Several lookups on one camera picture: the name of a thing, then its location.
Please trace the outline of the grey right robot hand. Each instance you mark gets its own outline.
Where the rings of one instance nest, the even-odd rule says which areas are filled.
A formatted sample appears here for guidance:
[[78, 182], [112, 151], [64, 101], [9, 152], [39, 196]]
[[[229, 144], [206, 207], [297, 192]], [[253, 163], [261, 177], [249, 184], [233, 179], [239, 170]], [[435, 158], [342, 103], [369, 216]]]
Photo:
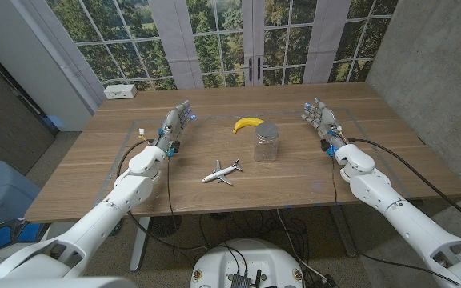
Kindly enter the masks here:
[[302, 119], [316, 129], [321, 138], [322, 151], [330, 156], [334, 156], [339, 148], [349, 143], [333, 111], [317, 98], [314, 104], [308, 102], [304, 104]]

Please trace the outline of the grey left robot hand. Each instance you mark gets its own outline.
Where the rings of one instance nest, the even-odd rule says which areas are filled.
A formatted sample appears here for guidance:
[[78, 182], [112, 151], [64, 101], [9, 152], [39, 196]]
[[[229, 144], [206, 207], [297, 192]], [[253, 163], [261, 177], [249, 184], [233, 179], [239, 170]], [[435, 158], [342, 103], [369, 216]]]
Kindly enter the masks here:
[[195, 116], [191, 113], [189, 100], [174, 107], [165, 117], [158, 130], [158, 137], [153, 141], [153, 146], [157, 146], [163, 150], [169, 157], [174, 153], [178, 153], [182, 132], [188, 122], [194, 118]]

